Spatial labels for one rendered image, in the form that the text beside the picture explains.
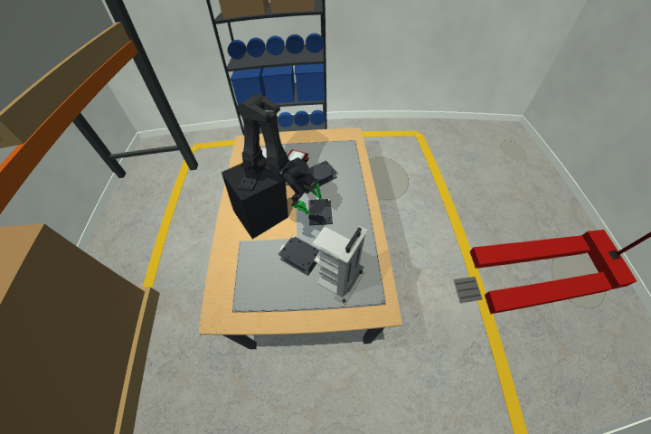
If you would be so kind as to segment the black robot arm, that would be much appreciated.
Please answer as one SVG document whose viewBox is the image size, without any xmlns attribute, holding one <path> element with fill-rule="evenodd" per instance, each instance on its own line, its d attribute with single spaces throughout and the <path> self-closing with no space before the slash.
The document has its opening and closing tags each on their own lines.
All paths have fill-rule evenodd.
<svg viewBox="0 0 651 434">
<path fill-rule="evenodd" d="M 241 167 L 244 167 L 245 170 L 239 189 L 253 191 L 265 165 L 265 161 L 260 161 L 262 149 L 259 146 L 259 126 L 265 141 L 266 160 L 269 169 L 275 175 L 284 170 L 281 176 L 288 184 L 296 180 L 290 185 L 296 194 L 302 193 L 305 189 L 314 189 L 316 179 L 311 173 L 308 174 L 307 163 L 299 157 L 290 161 L 281 144 L 277 122 L 277 113 L 280 111 L 279 105 L 256 93 L 243 101 L 238 106 L 238 111 L 242 116 L 244 125 L 244 148 Z"/>
</svg>

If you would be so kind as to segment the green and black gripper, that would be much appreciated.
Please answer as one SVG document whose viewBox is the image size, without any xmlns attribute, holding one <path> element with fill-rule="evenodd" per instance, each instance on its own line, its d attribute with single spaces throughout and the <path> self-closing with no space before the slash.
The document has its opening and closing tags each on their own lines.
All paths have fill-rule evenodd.
<svg viewBox="0 0 651 434">
<path fill-rule="evenodd" d="M 315 189 L 317 190 L 318 194 L 316 193 Z M 306 206 L 304 205 L 304 203 L 299 201 L 300 197 L 301 197 L 304 193 L 310 193 L 310 192 L 312 192 L 312 193 L 313 193 L 317 198 L 319 198 L 320 200 L 322 200 L 322 195 L 321 195 L 321 193 L 320 193 L 320 186 L 319 186 L 319 183 L 316 182 L 316 187 L 315 187 L 314 189 L 312 189 L 312 190 L 305 189 L 305 190 L 304 190 L 302 193 L 300 193 L 300 194 L 296 194 L 296 193 L 295 193 L 295 194 L 291 197 L 291 200 L 293 201 L 293 203 L 291 204 L 291 206 L 294 207 L 294 208 L 296 208 L 296 209 L 299 209 L 299 210 L 302 211 L 302 212 L 305 212 L 306 214 L 310 214 L 309 211 L 308 211 L 308 209 L 307 209 Z M 302 208 L 301 208 L 301 207 L 302 207 Z"/>
</svg>

